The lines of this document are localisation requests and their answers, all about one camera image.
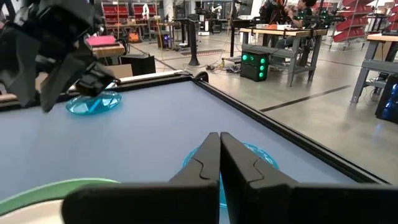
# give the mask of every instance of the black stand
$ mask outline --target black stand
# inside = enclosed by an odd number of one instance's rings
[[[231,18],[231,48],[229,50],[229,56],[234,57],[234,51],[235,51],[235,26],[234,26],[234,19],[236,17],[236,7],[235,7],[235,0],[232,1],[232,18]]]
[[[189,21],[189,39],[191,43],[191,61],[189,62],[190,66],[198,66],[199,61],[197,57],[197,35],[196,35],[196,30],[195,30],[195,22],[194,21]]]
[[[384,61],[385,62],[393,62],[395,57],[396,57],[397,52],[398,52],[398,43],[397,42],[392,42],[391,46],[390,46],[390,49],[388,50],[386,59]],[[387,80],[388,76],[389,76],[388,73],[381,72],[379,74],[379,77],[377,78],[377,80]],[[375,95],[379,95],[380,92],[381,92],[380,88],[378,88],[378,87],[374,88],[374,94]]]

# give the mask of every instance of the workbench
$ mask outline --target workbench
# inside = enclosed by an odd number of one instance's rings
[[[144,26],[148,26],[148,24],[121,24],[121,25],[116,25],[116,24],[106,24],[105,27],[107,29],[120,29],[120,28],[138,28],[138,34],[140,39],[144,39],[143,33],[144,31],[141,30],[144,28]]]
[[[313,36],[315,38],[315,46],[313,48],[312,59],[310,65],[298,66],[297,65],[297,55],[299,54],[299,47],[302,37],[310,37],[311,31],[309,30],[274,30],[274,29],[251,29],[251,28],[241,28],[239,30],[243,32],[243,45],[242,49],[252,49],[258,50],[261,52],[270,53],[273,56],[289,58],[290,63],[285,65],[274,65],[271,62],[271,65],[280,68],[287,68],[289,70],[289,74],[287,77],[287,86],[292,86],[294,75],[297,73],[307,72],[308,71],[308,80],[312,81],[313,74],[315,73],[315,67],[317,66],[318,54],[321,46],[322,36],[327,34],[327,30],[314,30]],[[249,34],[263,34],[263,35],[277,35],[277,36],[292,36],[294,37],[294,42],[292,46],[292,50],[286,49],[277,49],[274,47],[268,47],[267,42],[263,44],[263,46],[255,46],[249,45]]]
[[[366,51],[365,59],[362,62],[362,68],[355,84],[353,97],[351,98],[352,103],[358,102],[364,87],[375,86],[380,89],[385,87],[385,80],[367,80],[370,70],[385,73],[398,72],[398,63],[393,62],[398,47],[398,36],[371,34],[368,35],[367,40],[369,41],[369,47]],[[375,60],[374,56],[379,43],[385,42],[392,42],[387,53],[390,57],[386,57],[384,61]]]

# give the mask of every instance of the white wall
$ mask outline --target white wall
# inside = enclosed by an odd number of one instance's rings
[[[12,1],[12,5],[14,6],[15,12],[17,12],[19,10],[19,8],[21,7],[21,1],[19,1],[19,2],[17,2],[16,0],[11,0],[11,1]],[[9,15],[6,5],[3,5],[1,10],[5,16]]]
[[[191,14],[195,13],[195,1],[196,0],[191,0]]]
[[[255,16],[260,16],[260,8],[262,6],[264,1],[260,0],[253,0],[252,6],[251,6],[251,13],[250,15],[255,17]]]

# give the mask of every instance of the concrete floor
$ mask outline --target concrete floor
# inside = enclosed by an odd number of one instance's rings
[[[154,55],[158,72],[186,69],[193,74],[205,70],[208,64],[220,63],[221,57],[229,57],[229,37],[225,32],[199,39],[198,50],[224,49],[226,53],[199,56],[198,68],[188,67],[190,57],[184,57],[181,52],[162,52],[157,44],[134,44],[131,53]],[[295,76],[293,87],[286,87],[287,71],[271,72],[265,82],[257,83],[218,71],[210,73],[210,84],[390,183],[398,184],[398,125],[376,119],[377,102],[370,98],[371,87],[364,90],[358,104],[349,102],[366,47],[361,50],[362,43],[353,43],[342,51],[343,45],[333,44],[329,50],[328,43],[321,46],[317,70],[310,83],[306,73]],[[235,56],[241,55],[240,48],[240,43],[236,44]]]

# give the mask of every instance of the blue puck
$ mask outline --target blue puck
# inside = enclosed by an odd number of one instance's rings
[[[243,144],[252,152],[254,152],[258,157],[263,159],[264,161],[268,162],[270,165],[272,165],[275,169],[279,169],[278,163],[270,156],[268,155],[263,149],[253,146],[252,144],[243,142]],[[192,156],[196,153],[196,151],[199,149],[196,148],[192,152],[188,154],[188,156],[184,159],[184,163],[182,164],[183,167],[185,167],[188,164],[188,161],[192,158]],[[224,193],[224,185],[223,185],[223,179],[220,174],[220,207],[221,208],[226,208],[226,199],[225,199],[225,193]]]
[[[104,91],[96,97],[77,96],[65,105],[66,109],[78,115],[93,115],[115,108],[122,96],[113,91]]]

